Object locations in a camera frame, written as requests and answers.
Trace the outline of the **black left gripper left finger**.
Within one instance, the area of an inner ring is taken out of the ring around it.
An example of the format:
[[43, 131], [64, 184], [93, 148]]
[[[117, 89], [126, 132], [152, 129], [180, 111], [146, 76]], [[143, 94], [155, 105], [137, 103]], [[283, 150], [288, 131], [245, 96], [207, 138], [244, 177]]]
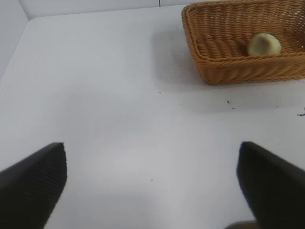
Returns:
[[67, 182], [63, 143], [51, 143], [0, 173], [0, 227], [42, 229]]

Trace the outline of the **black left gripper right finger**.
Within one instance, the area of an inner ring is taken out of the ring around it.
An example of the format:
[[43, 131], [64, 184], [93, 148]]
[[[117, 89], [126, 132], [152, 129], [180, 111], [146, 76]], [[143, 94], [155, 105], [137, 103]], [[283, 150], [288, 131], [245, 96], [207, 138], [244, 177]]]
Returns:
[[253, 142], [242, 142], [236, 173], [259, 228], [305, 227], [304, 170]]

